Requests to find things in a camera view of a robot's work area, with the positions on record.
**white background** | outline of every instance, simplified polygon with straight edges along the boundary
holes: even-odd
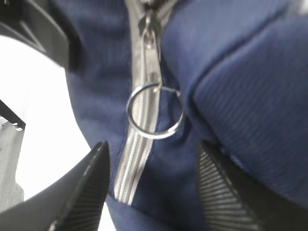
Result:
[[[0,99],[26,130],[16,181],[25,200],[44,190],[90,150],[73,115],[64,70],[28,46],[0,36]],[[114,231],[104,206],[100,231]]]

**zipper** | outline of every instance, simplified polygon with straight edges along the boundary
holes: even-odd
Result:
[[[162,84],[160,35],[177,0],[125,0],[132,44],[132,91],[148,83]],[[160,91],[145,91],[133,105],[132,116],[140,128],[155,132]],[[153,140],[129,125],[127,140],[115,177],[115,199],[131,205]]]

